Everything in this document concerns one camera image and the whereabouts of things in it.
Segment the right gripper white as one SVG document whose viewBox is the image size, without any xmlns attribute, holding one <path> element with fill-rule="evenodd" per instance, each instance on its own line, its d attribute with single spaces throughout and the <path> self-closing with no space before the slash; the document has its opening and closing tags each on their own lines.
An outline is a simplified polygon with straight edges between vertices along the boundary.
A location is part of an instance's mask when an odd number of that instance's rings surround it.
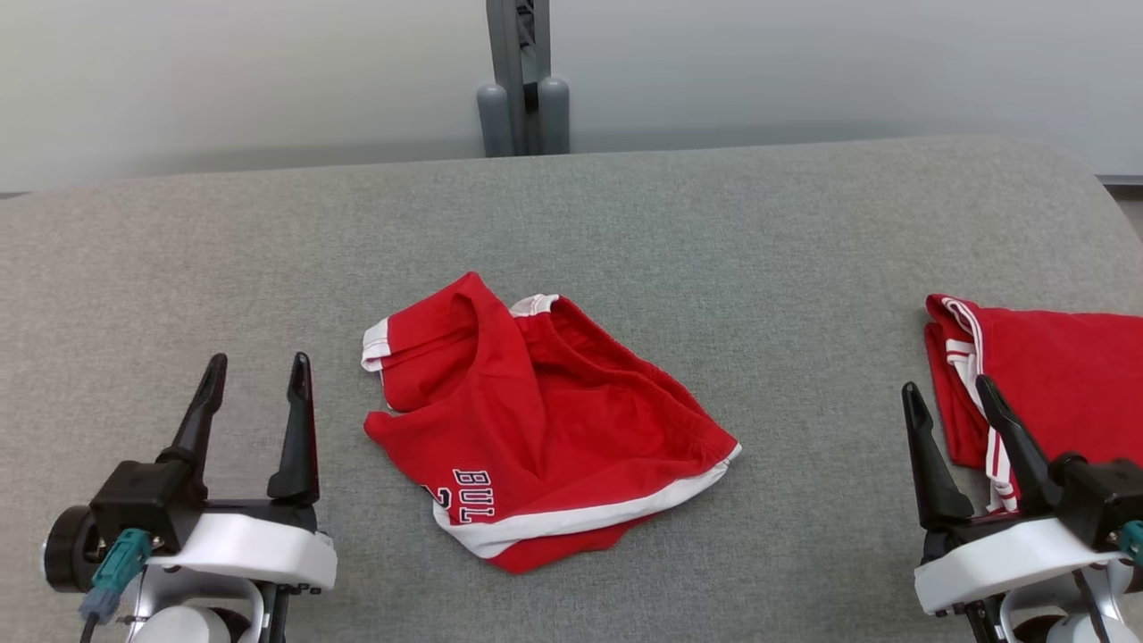
<svg viewBox="0 0 1143 643">
<path fill-rule="evenodd" d="M 1062 489 L 1049 475 L 1049 461 L 988 373 L 977 375 L 975 387 L 989 427 L 1005 447 L 1009 468 L 1020 491 L 1018 511 L 1024 515 L 1049 515 Z M 930 408 L 914 381 L 901 389 L 904 426 L 914 482 L 917 513 L 924 530 L 948 530 L 974 517 L 968 497 L 956 487 L 932 437 Z M 960 546 L 914 571 L 914 589 L 926 614 L 950 611 L 997 594 L 1014 600 L 1015 609 L 1063 606 L 1079 598 L 1076 571 L 1111 572 L 1125 561 L 1118 549 L 1098 552 L 1081 541 L 1057 519 L 1021 522 L 1001 532 Z"/>
</svg>

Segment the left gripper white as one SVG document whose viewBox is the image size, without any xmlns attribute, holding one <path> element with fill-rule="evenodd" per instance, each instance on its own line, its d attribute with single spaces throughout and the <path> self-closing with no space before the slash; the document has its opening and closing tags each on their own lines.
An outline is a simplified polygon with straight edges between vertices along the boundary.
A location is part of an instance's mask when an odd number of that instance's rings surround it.
<svg viewBox="0 0 1143 643">
<path fill-rule="evenodd" d="M 213 417 L 223 403 L 227 355 L 218 353 L 205 365 L 195 394 L 159 463 L 203 467 L 211 439 Z M 317 503 L 320 499 L 317 424 L 311 361 L 297 353 L 287 388 L 289 413 L 279 469 L 267 481 L 267 497 L 275 503 Z M 150 566 L 184 566 L 195 572 L 334 589 L 338 581 L 338 553 L 331 538 L 303 528 L 235 513 L 205 513 L 197 520 L 178 553 L 152 555 Z"/>
</svg>

